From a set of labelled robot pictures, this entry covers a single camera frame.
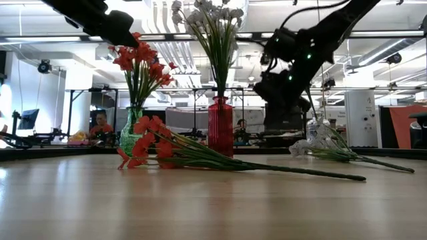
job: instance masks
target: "glass vase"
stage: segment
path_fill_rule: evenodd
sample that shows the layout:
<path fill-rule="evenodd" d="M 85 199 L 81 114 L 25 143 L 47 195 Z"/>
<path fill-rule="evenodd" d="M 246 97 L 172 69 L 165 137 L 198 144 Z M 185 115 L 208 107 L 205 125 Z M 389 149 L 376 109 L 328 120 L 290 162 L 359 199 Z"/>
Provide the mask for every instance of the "glass vase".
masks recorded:
<path fill-rule="evenodd" d="M 208 138 L 210 149 L 233 157 L 233 107 L 226 104 L 227 97 L 214 97 L 208 112 Z"/>
<path fill-rule="evenodd" d="M 133 133 L 133 126 L 142 117 L 141 107 L 128 107 L 127 108 L 127 123 L 121 130 L 120 135 L 120 148 L 128 155 L 132 156 L 132 149 L 136 141 L 142 137 L 141 134 Z"/>
<path fill-rule="evenodd" d="M 318 116 L 318 119 L 321 119 L 323 117 L 323 112 L 316 112 L 316 115 Z M 330 122 L 323 118 L 323 124 L 330 127 Z M 316 120 L 316 117 L 314 113 L 312 113 L 312 119 L 307 122 L 307 142 L 311 143 L 314 138 L 316 137 L 316 129 L 318 125 L 318 120 Z"/>

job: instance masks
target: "green glass vase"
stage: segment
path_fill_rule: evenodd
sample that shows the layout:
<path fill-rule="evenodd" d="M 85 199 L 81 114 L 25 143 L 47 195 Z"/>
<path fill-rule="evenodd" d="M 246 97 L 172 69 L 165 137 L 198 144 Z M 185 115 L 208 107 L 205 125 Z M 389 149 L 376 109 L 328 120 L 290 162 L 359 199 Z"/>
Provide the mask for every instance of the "green glass vase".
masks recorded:
<path fill-rule="evenodd" d="M 127 123 L 121 130 L 120 148 L 130 157 L 132 156 L 133 146 L 135 146 L 136 141 L 142 137 L 141 134 L 133 133 L 133 126 L 138 122 L 138 119 L 142 117 L 142 110 L 141 107 L 128 107 Z"/>

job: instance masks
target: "flower stem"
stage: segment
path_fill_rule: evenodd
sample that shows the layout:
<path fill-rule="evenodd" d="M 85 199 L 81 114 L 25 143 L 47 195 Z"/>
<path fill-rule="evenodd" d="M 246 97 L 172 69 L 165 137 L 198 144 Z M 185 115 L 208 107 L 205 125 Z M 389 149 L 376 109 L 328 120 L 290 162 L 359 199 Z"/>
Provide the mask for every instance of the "flower stem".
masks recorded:
<path fill-rule="evenodd" d="M 257 167 L 257 169 L 260 169 L 260 170 L 282 171 L 282 172 L 290 172 L 290 173 L 303 173 L 303 174 L 309 174 L 309 175 L 335 177 L 335 178 L 341 178 L 341 179 L 351 179 L 351 180 L 355 180 L 355 181 L 365 181 L 366 180 L 365 177 L 359 176 L 359 175 L 330 173 L 330 172 L 325 172 L 325 171 L 317 171 L 317 170 L 311 170 L 311 169 L 300 169 L 300 168 L 295 168 L 295 167 L 271 166 L 271 165 L 264 165 L 264 164 L 257 164 L 257 163 L 254 163 L 254 167 Z"/>
<path fill-rule="evenodd" d="M 397 169 L 397 170 L 401 170 L 401 171 L 407 171 L 409 173 L 415 173 L 415 170 L 413 170 L 411 168 L 401 167 L 399 165 L 395 165 L 395 164 L 391 164 L 391 163 L 385 163 L 385 162 L 381 162 L 378 160 L 373 160 L 373 159 L 370 159 L 368 157 L 360 157 L 359 159 L 365 163 L 373 163 L 373 164 L 382 165 L 385 167 L 391 167 L 393 169 Z"/>

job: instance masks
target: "desk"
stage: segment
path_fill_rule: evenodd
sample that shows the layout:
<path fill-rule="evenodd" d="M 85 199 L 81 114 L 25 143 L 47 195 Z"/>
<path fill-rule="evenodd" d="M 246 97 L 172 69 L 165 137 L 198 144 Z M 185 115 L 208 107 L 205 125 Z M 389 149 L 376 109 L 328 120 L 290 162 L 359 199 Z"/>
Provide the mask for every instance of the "desk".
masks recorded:
<path fill-rule="evenodd" d="M 415 174 L 289 155 L 240 155 L 363 175 L 118 171 L 118 155 L 0 163 L 0 239 L 427 239 L 427 161 Z"/>

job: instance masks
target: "red glass vase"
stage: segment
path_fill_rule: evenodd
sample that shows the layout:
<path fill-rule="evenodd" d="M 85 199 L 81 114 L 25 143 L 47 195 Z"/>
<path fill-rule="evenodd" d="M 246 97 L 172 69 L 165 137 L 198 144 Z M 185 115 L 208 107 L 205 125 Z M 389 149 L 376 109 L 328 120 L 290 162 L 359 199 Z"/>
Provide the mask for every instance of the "red glass vase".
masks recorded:
<path fill-rule="evenodd" d="M 210 149 L 233 157 L 233 107 L 226 104 L 228 97 L 214 97 L 208 108 L 208 138 Z"/>

